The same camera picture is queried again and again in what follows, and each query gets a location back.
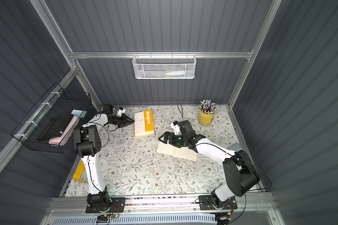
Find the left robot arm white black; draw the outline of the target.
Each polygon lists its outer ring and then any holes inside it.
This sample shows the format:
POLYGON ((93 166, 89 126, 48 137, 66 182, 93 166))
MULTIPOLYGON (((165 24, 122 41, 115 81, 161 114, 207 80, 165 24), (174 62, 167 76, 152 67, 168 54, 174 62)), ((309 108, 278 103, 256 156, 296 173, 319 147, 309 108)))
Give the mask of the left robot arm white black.
POLYGON ((122 128, 134 123, 134 120, 125 114, 122 107, 111 104, 101 106, 99 113, 95 114, 89 122, 73 130, 74 149, 84 164, 88 179, 88 194, 86 213, 115 213, 118 206, 108 193, 100 169, 100 150, 103 145, 98 129, 106 129, 106 125, 116 125, 122 128))

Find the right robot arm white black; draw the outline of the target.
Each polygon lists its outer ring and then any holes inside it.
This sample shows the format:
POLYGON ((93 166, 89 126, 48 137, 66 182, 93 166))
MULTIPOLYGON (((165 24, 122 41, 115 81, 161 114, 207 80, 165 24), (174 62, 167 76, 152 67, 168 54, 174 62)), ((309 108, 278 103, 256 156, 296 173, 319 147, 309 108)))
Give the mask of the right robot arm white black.
POLYGON ((260 175, 248 154, 233 151, 213 143, 204 135, 196 134, 189 121, 174 121, 172 132, 164 132, 158 140, 178 149, 188 148, 209 157, 223 167, 225 182, 211 192, 211 201, 217 209, 228 199, 243 196, 260 181, 260 175))

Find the cream lined notebook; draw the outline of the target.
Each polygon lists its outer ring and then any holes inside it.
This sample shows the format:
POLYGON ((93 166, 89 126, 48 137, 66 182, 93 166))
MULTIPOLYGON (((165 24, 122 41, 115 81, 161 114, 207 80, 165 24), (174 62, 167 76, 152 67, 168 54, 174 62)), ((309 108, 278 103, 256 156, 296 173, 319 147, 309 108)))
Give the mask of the cream lined notebook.
POLYGON ((197 160, 197 153, 187 147, 177 148, 170 144, 159 142, 157 152, 161 154, 171 155, 173 157, 183 158, 191 161, 197 160))

